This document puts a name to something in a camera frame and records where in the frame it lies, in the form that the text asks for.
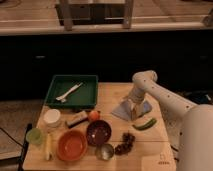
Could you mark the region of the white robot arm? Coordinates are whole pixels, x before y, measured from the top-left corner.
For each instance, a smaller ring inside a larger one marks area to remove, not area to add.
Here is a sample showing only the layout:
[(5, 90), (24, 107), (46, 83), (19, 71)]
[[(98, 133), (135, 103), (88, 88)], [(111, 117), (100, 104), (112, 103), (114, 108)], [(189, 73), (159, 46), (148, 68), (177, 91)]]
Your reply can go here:
[(213, 105), (197, 104), (158, 85), (153, 70), (137, 72), (125, 100), (125, 109), (136, 119), (146, 93), (182, 118), (179, 162), (176, 171), (213, 171)]

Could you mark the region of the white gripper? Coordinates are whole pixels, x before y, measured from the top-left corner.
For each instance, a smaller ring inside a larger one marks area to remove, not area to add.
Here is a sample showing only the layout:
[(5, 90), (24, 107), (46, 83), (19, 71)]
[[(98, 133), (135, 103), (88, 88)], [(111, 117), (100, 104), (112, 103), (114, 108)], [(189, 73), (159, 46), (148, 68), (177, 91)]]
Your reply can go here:
[(143, 107), (141, 103), (134, 103), (130, 100), (131, 119), (136, 120), (142, 115)]

